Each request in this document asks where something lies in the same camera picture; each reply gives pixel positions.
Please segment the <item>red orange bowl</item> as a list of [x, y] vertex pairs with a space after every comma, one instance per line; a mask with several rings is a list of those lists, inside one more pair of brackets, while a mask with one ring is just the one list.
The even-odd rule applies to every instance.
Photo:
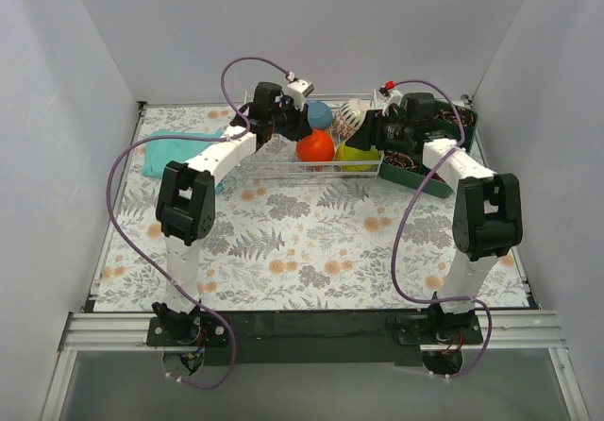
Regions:
[[331, 136], [324, 130], [314, 130], [310, 136], [303, 138], [296, 144], [296, 155], [305, 162], [332, 161], [335, 156], [335, 147]]

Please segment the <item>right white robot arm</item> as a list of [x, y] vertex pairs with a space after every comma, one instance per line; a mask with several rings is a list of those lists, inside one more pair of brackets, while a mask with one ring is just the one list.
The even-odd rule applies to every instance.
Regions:
[[403, 94], [394, 85], [378, 91], [382, 108], [369, 108], [347, 143], [359, 150], [418, 156], [426, 180], [438, 177], [455, 191], [452, 237], [456, 252], [441, 288], [423, 300], [419, 331], [448, 343], [478, 330], [478, 292], [496, 261], [520, 244], [523, 223], [520, 185], [474, 160], [464, 149], [466, 126], [461, 109], [450, 103], [458, 133], [440, 128], [437, 100], [431, 93]]

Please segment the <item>lime green bowl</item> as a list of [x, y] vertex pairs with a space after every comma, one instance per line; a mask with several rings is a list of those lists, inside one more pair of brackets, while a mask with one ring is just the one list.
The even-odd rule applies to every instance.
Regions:
[[342, 142], [336, 153], [334, 160], [343, 161], [344, 165], [339, 165], [344, 172], [371, 172], [374, 171], [381, 159], [381, 152], [376, 149], [368, 151], [359, 150], [355, 147]]

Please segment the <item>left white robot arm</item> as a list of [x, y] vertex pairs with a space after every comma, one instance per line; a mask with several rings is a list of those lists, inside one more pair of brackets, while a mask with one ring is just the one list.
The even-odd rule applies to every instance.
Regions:
[[196, 343], [204, 331], [200, 309], [185, 295], [196, 285], [201, 240], [215, 221], [216, 187], [241, 161], [258, 152], [275, 134], [290, 141], [311, 135], [306, 99], [313, 84], [295, 79], [282, 87], [257, 85], [252, 101], [237, 110], [217, 143], [183, 163], [164, 168], [156, 218], [167, 249], [167, 295], [152, 305], [162, 331], [180, 345]]

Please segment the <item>blue grey bowl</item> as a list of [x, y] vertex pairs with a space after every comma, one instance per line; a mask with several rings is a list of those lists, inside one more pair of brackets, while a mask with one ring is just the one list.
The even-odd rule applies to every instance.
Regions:
[[333, 123], [333, 112], [331, 108], [322, 101], [309, 101], [308, 121], [312, 129], [328, 130]]

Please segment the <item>white pink bowl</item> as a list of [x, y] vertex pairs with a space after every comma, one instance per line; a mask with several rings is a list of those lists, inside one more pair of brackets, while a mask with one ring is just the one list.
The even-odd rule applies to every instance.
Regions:
[[361, 128], [366, 111], [370, 108], [369, 101], [359, 98], [352, 98], [344, 102], [334, 113], [334, 129], [345, 140], [349, 139]]

